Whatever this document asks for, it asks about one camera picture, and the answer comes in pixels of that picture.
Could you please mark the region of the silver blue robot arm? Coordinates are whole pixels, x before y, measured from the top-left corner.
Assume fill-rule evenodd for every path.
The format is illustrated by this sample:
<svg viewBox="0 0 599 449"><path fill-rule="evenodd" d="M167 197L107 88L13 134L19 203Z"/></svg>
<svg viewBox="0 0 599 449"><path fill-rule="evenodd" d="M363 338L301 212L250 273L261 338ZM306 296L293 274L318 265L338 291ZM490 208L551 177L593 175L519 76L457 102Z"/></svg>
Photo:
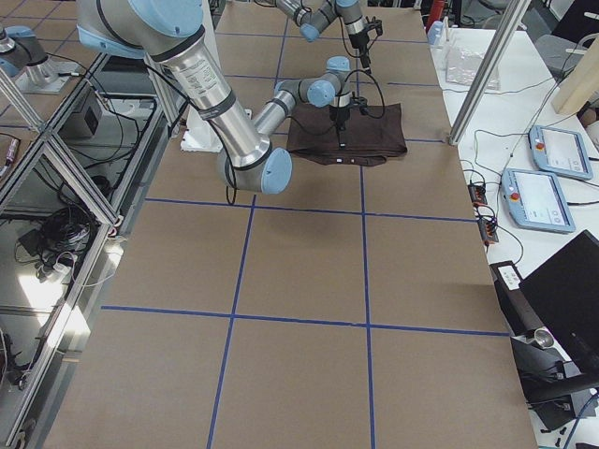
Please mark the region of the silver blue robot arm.
<svg viewBox="0 0 599 449"><path fill-rule="evenodd" d="M84 46L130 59L149 56L171 71L220 138L219 174L233 188L281 193L292 176L292 159L287 150L273 147L270 135L296 105L323 108L346 93L349 61L331 57L318 78L280 82L274 97L251 119L205 44L200 2L79 1L77 12Z"/></svg>
<svg viewBox="0 0 599 449"><path fill-rule="evenodd" d="M382 21L375 17L366 17L362 13L359 1L324 1L319 9L312 9L302 1L293 0L268 1L267 4L280 9L291 19L308 42L317 40L331 24L340 20L354 50L349 51L342 36L347 54L359 59L362 69L367 74L372 73L370 48L383 34L383 25Z"/></svg>

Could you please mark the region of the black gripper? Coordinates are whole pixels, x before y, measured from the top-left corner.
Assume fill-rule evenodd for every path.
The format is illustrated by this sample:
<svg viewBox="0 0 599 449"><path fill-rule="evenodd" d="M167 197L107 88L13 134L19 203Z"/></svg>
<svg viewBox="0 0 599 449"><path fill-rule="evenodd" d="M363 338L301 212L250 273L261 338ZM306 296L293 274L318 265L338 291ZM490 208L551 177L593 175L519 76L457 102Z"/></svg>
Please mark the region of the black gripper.
<svg viewBox="0 0 599 449"><path fill-rule="evenodd" d="M368 46L370 38L367 32L359 32L349 35L352 48L358 51L358 56L361 57L361 65L367 74L371 74L371 59L368 54Z"/></svg>
<svg viewBox="0 0 599 449"><path fill-rule="evenodd" d="M350 119L351 108L349 106L329 106L329 119L335 126L338 144L340 148L345 147L346 122Z"/></svg>

